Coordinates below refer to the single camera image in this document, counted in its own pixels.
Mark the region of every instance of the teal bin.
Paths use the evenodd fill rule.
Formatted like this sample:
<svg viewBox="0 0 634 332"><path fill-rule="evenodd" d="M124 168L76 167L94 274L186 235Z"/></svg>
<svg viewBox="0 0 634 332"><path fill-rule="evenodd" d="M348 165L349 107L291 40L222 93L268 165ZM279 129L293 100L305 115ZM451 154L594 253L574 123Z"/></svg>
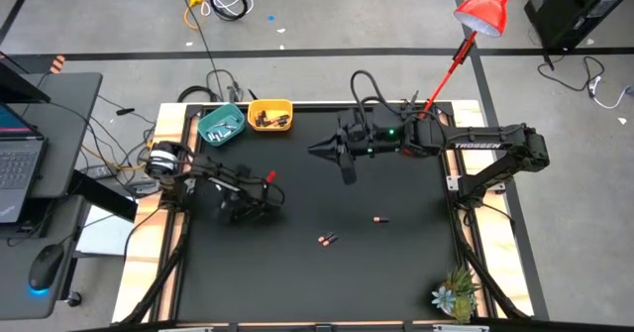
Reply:
<svg viewBox="0 0 634 332"><path fill-rule="evenodd" d="M245 130L245 115L235 104L225 104L198 122L198 134L211 146L219 147Z"/></svg>

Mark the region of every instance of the laptop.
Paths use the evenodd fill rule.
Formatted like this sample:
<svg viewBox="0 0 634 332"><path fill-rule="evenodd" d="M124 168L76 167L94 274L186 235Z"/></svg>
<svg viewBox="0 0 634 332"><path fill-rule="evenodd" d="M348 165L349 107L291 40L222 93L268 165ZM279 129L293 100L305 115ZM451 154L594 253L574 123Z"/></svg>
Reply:
<svg viewBox="0 0 634 332"><path fill-rule="evenodd" d="M0 224L18 222L46 143L34 127L0 103Z"/></svg>

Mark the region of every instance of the computer mouse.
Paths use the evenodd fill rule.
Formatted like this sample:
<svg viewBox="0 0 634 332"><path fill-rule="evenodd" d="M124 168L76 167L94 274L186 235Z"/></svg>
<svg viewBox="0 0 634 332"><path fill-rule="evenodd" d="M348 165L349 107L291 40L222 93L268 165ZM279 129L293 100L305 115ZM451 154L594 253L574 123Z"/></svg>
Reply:
<svg viewBox="0 0 634 332"><path fill-rule="evenodd" d="M62 258L63 246L61 244L45 246L31 264L29 285L34 290L49 288L55 280Z"/></svg>

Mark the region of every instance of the black computer tower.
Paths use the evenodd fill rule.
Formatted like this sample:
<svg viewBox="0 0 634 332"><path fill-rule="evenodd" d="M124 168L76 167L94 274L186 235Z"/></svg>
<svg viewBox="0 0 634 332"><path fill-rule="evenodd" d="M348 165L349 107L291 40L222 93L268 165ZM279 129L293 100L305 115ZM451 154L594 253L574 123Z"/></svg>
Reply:
<svg viewBox="0 0 634 332"><path fill-rule="evenodd" d="M529 0L524 11L537 30L545 49L569 51L621 1L623 0Z"/></svg>

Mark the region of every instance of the laptop keyboard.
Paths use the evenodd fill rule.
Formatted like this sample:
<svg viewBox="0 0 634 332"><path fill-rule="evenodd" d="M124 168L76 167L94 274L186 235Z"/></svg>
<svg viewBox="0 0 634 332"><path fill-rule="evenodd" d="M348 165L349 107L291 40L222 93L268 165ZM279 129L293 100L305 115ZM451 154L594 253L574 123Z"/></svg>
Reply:
<svg viewBox="0 0 634 332"><path fill-rule="evenodd" d="M37 159L36 152L0 152L0 189L26 188Z"/></svg>

